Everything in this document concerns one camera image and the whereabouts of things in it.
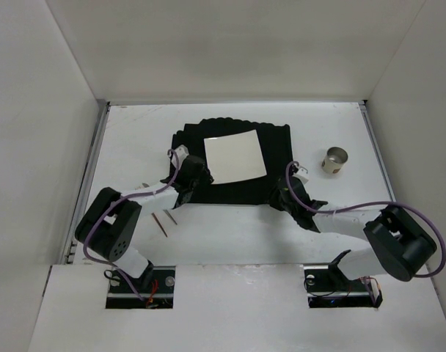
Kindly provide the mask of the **square white plate black rim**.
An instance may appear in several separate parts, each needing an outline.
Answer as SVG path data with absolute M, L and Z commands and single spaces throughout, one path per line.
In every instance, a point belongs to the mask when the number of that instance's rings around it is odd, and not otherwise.
M 216 185 L 267 175 L 256 130 L 204 139 L 207 166 Z

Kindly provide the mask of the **metal cup with paper sleeve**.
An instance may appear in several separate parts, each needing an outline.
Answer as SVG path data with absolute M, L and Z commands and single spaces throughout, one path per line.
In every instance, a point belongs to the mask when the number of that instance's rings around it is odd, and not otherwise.
M 341 147 L 330 147 L 326 151 L 321 168 L 329 175 L 336 175 L 348 161 L 348 153 Z

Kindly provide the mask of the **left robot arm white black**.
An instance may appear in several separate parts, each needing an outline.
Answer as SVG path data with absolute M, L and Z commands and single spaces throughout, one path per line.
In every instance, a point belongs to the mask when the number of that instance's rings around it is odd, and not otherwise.
M 75 230 L 84 256 L 114 267 L 113 274 L 121 276 L 140 300 L 150 284 L 153 264 L 131 247 L 139 217 L 179 208 L 190 201 L 196 188 L 213 182 L 203 159 L 170 152 L 173 173 L 169 177 L 132 192 L 101 189 Z

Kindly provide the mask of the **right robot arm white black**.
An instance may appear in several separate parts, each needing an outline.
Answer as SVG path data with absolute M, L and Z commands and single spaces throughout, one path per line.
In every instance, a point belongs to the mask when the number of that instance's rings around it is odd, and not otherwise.
M 303 229 L 358 238 L 369 247 L 347 249 L 329 266 L 342 278 L 355 280 L 389 274 L 408 282 L 436 252 L 433 238 L 407 213 L 404 206 L 381 202 L 382 209 L 344 211 L 328 202 L 310 199 L 296 177 L 281 178 L 268 198 L 271 207 L 285 211 Z

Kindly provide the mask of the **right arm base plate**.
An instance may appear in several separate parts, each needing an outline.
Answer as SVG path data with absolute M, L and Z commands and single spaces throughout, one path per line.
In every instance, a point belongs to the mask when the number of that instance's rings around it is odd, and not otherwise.
M 383 302 L 376 278 L 347 279 L 337 268 L 327 265 L 304 267 L 304 289 L 309 308 L 374 308 Z

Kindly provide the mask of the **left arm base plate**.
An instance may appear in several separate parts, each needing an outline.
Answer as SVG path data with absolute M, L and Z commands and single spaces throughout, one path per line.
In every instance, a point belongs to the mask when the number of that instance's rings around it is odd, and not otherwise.
M 133 279 L 134 288 L 117 272 L 105 270 L 103 275 L 109 281 L 106 297 L 107 309 L 172 309 L 174 304 L 176 267 L 158 266 L 145 279 Z

